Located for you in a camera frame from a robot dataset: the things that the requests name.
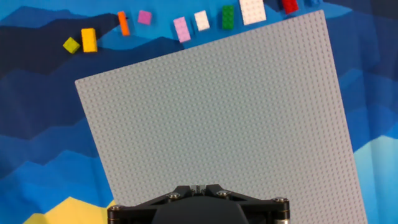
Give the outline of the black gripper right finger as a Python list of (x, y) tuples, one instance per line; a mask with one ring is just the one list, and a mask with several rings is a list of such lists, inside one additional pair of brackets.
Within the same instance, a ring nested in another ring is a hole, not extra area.
[(224, 189), (218, 184), (201, 185), (200, 195), (233, 203), (237, 210), (226, 205), (222, 205), (221, 209), (247, 223), (290, 224), (290, 201), (285, 197), (262, 200)]

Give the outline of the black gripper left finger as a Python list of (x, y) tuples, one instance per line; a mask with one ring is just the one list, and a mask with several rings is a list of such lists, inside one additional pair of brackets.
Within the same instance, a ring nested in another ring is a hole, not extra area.
[(112, 205), (107, 209), (108, 224), (132, 223), (135, 220), (153, 218), (163, 205), (192, 197), (196, 192), (196, 185), (181, 185), (172, 192), (136, 206)]

